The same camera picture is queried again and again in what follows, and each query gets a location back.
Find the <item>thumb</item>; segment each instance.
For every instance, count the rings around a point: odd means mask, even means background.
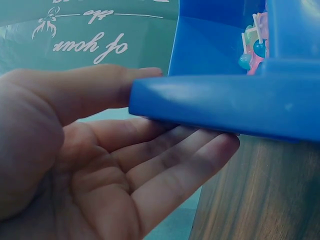
[[[160,76],[162,71],[156,67],[128,69],[101,64],[64,72],[22,69],[2,78],[46,101],[66,126],[105,109],[127,107],[135,79]]]

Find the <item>blue plastic container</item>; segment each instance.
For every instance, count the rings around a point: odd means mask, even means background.
[[[238,65],[264,0],[180,0],[169,77],[140,79],[129,112],[289,141],[320,142],[320,0],[268,0],[270,58]]]

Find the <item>wood grain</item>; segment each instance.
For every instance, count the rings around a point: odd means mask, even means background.
[[[320,240],[320,145],[243,136],[202,188],[190,240]]]

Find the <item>teal bag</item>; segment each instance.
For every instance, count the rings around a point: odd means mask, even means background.
[[[177,0],[11,0],[0,9],[0,75],[95,64],[168,72]]]

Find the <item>hand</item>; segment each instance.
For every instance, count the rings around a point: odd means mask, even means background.
[[[134,79],[161,74],[98,65],[0,78],[0,239],[139,240],[226,164],[231,134],[75,122],[127,106]]]

